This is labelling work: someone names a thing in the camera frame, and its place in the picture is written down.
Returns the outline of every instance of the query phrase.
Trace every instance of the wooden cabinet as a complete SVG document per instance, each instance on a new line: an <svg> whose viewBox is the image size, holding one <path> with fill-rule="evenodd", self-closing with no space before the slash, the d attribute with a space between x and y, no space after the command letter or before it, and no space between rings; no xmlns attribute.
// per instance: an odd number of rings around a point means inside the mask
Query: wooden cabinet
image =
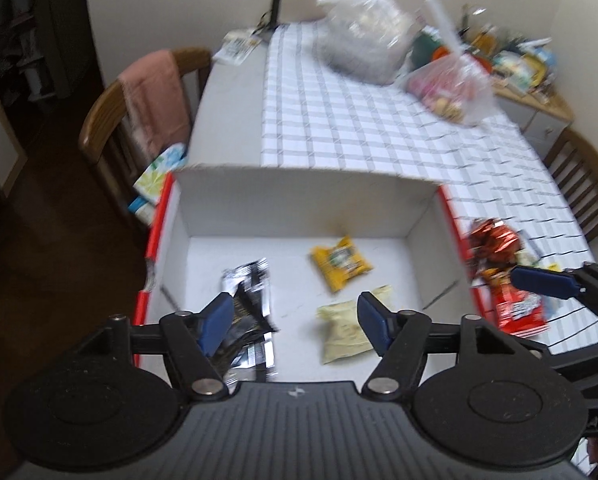
<svg viewBox="0 0 598 480"><path fill-rule="evenodd" d="M553 147L554 142L574 116L564 99L555 95L551 101L542 105L530 96L519 97L507 89L495 89L497 102L528 143L543 160Z"/></svg>

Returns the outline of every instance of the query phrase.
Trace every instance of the pink towel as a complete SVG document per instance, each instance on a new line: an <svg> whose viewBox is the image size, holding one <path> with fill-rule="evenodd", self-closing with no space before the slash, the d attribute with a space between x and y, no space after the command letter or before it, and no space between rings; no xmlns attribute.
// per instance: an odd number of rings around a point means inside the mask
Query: pink towel
<svg viewBox="0 0 598 480"><path fill-rule="evenodd" d="M176 142L188 144L188 99L169 50L135 61L121 73L119 81L132 122L132 136L151 160Z"/></svg>

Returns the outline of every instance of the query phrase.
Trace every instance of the wooden chair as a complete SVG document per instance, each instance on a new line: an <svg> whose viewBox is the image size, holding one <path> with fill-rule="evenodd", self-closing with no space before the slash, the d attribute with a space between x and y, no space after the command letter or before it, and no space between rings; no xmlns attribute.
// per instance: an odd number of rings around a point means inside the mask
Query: wooden chair
<svg viewBox="0 0 598 480"><path fill-rule="evenodd" d="M564 194L586 240L598 236L598 152L579 133L566 128L544 164Z"/></svg>
<svg viewBox="0 0 598 480"><path fill-rule="evenodd" d="M181 76L197 71L201 99L210 75L210 51L189 47L173 50L172 54ZM126 113L124 91L119 80L116 80L90 109L79 135L79 149L91 164L115 209L144 240L148 230L128 211L128 205L137 197L132 184L150 161L145 160L123 127L122 120Z"/></svg>

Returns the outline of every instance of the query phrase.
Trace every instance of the dark wooden floor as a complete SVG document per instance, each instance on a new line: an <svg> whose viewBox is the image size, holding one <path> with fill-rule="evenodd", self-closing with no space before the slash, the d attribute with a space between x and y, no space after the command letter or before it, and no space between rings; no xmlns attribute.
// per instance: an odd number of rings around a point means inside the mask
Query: dark wooden floor
<svg viewBox="0 0 598 480"><path fill-rule="evenodd" d="M143 285L142 251L77 149L101 91L93 70L60 102L0 208L0 409L15 384L106 316L130 314ZM17 463L0 423L0 478Z"/></svg>

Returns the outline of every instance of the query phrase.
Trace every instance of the white cardboard box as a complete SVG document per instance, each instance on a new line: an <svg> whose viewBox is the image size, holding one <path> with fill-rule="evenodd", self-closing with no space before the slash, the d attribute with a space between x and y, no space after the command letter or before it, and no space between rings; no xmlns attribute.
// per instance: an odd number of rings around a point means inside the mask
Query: white cardboard box
<svg viewBox="0 0 598 480"><path fill-rule="evenodd" d="M332 294L309 252L346 234L375 268ZM353 380L360 388L379 357L370 351L322 365L327 324L316 309L392 285L397 310L422 310L441 296L426 314L459 323L476 312L463 256L434 182L336 170L184 168L169 176L157 209L134 322L156 323L173 302L199 312L221 292L224 269L266 258L279 329L276 380ZM454 359L429 357L425 378ZM160 356L142 356L141 367L167 380Z"/></svg>

